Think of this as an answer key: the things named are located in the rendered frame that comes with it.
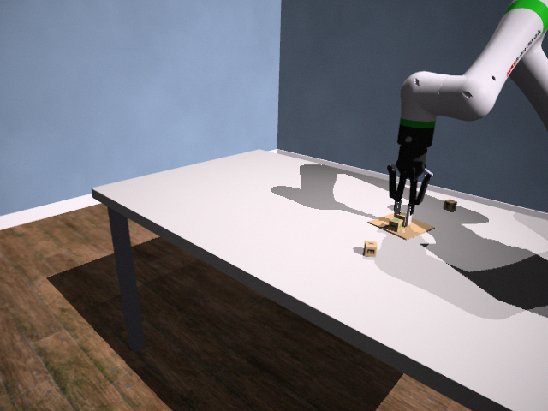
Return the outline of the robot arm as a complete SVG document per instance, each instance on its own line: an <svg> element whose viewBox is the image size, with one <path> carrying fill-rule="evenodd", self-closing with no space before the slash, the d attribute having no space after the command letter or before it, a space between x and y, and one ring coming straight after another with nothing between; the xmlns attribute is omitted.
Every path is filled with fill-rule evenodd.
<svg viewBox="0 0 548 411"><path fill-rule="evenodd" d="M463 121L486 116L508 77L548 131L548 59L541 48L546 28L548 0L513 0L464 75L418 72L409 76L401 89L397 143L410 149L432 146L437 116Z"/></svg>

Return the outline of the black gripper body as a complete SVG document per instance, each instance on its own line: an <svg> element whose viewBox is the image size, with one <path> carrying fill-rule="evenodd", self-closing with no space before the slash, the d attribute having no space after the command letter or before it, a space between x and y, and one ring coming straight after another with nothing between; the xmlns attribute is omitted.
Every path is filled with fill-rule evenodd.
<svg viewBox="0 0 548 411"><path fill-rule="evenodd" d="M400 146L398 160L396 161L396 167L400 174L402 166L406 166L405 178L410 179L410 169L415 168L415 178L419 177L426 168L426 154L425 149L410 149Z"/></svg>

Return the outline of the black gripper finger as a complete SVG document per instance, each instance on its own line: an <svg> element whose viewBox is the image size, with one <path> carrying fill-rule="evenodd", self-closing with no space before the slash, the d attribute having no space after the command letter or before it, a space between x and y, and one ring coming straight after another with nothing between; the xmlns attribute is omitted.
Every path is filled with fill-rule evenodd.
<svg viewBox="0 0 548 411"><path fill-rule="evenodd" d="M409 226L411 224L411 218L412 218L411 215L414 213L414 206L419 205L422 202L422 200L424 199L425 193L426 193L428 183L429 183L430 179L434 176L434 173L428 171L426 168L423 171L423 173L424 173L424 175L423 175L424 180L421 183L420 191L419 191L417 199L416 199L417 181L418 181L419 177L414 179L414 177L415 177L415 168L410 169L409 203L408 203L408 210L407 210L405 226Z"/></svg>
<svg viewBox="0 0 548 411"><path fill-rule="evenodd" d="M401 205L402 205L402 194L405 187L405 183L407 180L407 177L405 178L406 173L406 166L402 166L401 174L399 177L399 183L396 190L396 164L391 164L387 166L387 169L389 171L389 184L390 184L390 198L392 198L395 201L394 205L394 217L396 217L396 214L400 212Z"/></svg>

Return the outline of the tan flat mat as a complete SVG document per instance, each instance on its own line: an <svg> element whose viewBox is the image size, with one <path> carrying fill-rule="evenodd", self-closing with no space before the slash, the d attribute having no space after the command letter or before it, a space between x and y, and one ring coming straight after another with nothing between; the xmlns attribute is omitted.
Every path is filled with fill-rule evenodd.
<svg viewBox="0 0 548 411"><path fill-rule="evenodd" d="M374 226L376 226L380 229L383 229L387 232L390 232L393 235L399 236L404 240L408 240L408 239L413 238L417 235L421 235L421 234L423 234L423 233L425 233L429 230L435 229L435 227L433 227L429 224L422 223L421 221L418 221L418 220L412 218L411 224L409 226L402 226L401 230L399 230L398 232L395 232L395 231L392 231L392 230L388 229L389 221L393 217L394 217L394 213L392 213L390 215L387 215L387 216L384 216L384 217L374 219L372 221L369 221L368 223L370 223L370 224L372 224L372 225L374 225Z"/></svg>

